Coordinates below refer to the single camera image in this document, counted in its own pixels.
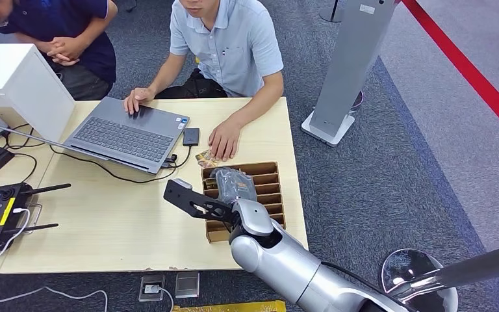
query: shirt pocket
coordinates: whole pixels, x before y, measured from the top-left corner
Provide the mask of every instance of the shirt pocket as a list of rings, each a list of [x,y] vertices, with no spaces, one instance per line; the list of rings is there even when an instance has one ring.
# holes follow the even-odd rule
[[[220,65],[225,74],[246,73],[250,69],[244,47],[227,47],[221,52]]]

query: shirt collar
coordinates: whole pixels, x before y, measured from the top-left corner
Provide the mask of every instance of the shirt collar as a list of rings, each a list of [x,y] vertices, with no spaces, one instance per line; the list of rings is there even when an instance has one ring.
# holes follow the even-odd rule
[[[207,34],[208,31],[203,25],[201,19],[195,18],[194,16],[186,13],[188,15],[187,25],[194,29],[195,31]],[[217,17],[215,18],[214,28],[227,28],[229,25],[229,0],[220,0],[219,11],[217,12]]]

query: laptop keyboard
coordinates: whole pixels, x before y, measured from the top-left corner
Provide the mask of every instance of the laptop keyboard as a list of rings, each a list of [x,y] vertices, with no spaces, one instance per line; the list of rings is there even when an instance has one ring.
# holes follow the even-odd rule
[[[173,143],[172,137],[96,117],[91,117],[74,138],[150,161],[161,160]]]

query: plastic bag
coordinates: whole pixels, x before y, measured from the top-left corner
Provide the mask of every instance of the plastic bag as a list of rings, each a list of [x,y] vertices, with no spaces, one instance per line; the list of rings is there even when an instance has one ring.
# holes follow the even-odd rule
[[[221,167],[211,172],[211,177],[217,180],[219,200],[224,203],[233,203],[239,198],[257,201],[257,193],[253,179],[240,170]]]

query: cardboard compartment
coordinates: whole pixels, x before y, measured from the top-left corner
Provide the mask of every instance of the cardboard compartment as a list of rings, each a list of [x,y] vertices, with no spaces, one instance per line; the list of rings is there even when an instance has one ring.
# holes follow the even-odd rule
[[[276,220],[282,228],[286,228],[280,177],[276,162],[238,164],[228,167],[241,170],[252,177],[257,192],[257,201],[265,206],[271,218]],[[206,196],[218,198],[217,183],[215,179],[211,178],[213,169],[202,169],[203,193]],[[229,232],[223,222],[206,220],[205,231],[209,242],[227,241],[229,239]]]

